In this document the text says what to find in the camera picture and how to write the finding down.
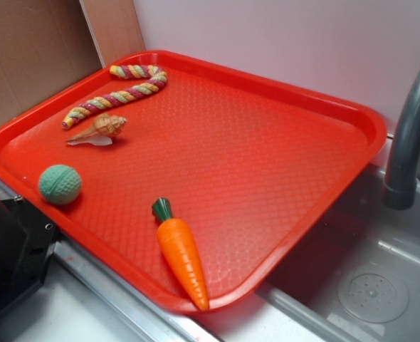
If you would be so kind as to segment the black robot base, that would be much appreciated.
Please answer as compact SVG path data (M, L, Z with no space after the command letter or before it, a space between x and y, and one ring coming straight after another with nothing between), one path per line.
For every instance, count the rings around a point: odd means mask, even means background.
M57 233L27 199L0 199L0 316L43 286Z

